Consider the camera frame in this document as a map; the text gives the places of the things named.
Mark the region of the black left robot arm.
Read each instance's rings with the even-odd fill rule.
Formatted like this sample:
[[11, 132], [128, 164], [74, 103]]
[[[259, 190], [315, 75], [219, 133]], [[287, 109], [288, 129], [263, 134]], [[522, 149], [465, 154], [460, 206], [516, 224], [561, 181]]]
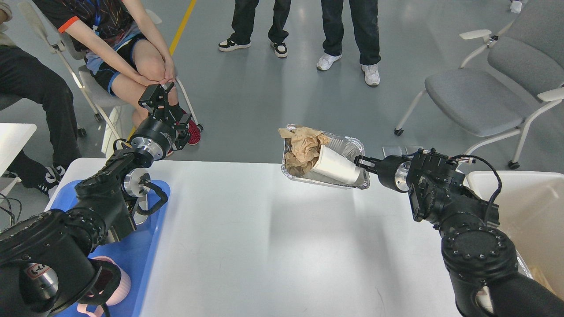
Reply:
[[51, 209], [1, 233], [1, 315], [48, 317], [74, 303], [107, 302], [125, 279], [118, 265], [89, 255], [137, 228], [134, 215], [151, 215], [168, 196], [147, 172], [154, 161], [188, 142], [190, 114], [173, 110], [173, 83], [150, 85], [139, 104], [149, 111], [125, 148], [76, 185], [72, 209]]

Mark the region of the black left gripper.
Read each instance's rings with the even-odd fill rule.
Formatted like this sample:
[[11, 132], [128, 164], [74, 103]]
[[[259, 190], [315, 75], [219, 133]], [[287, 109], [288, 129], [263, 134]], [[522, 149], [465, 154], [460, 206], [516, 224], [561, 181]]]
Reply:
[[138, 101], [139, 106], [149, 111], [149, 117], [131, 135], [130, 145], [149, 152], [154, 159], [164, 159], [168, 152], [183, 150], [191, 138], [192, 114], [183, 114], [178, 122], [165, 115], [173, 87], [173, 82], [149, 85]]

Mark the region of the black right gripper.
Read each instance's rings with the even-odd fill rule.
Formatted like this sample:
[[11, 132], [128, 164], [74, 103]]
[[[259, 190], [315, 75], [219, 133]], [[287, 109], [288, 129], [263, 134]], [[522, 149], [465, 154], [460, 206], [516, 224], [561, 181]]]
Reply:
[[378, 158], [374, 157], [356, 156], [355, 166], [377, 174], [379, 182], [389, 189], [401, 193], [409, 191], [407, 175], [411, 160], [407, 157], [391, 155], [379, 161]]

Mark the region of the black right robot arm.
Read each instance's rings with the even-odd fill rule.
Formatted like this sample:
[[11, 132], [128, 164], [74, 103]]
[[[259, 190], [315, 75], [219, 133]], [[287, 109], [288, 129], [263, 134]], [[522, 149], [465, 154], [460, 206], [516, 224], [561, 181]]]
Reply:
[[563, 301], [518, 272], [516, 247], [500, 231], [495, 203], [480, 199], [457, 171], [458, 159], [419, 149], [383, 160], [357, 156], [354, 164], [377, 174], [379, 182], [410, 198], [415, 221], [429, 221], [440, 232], [443, 261], [455, 303], [464, 317], [561, 317]]

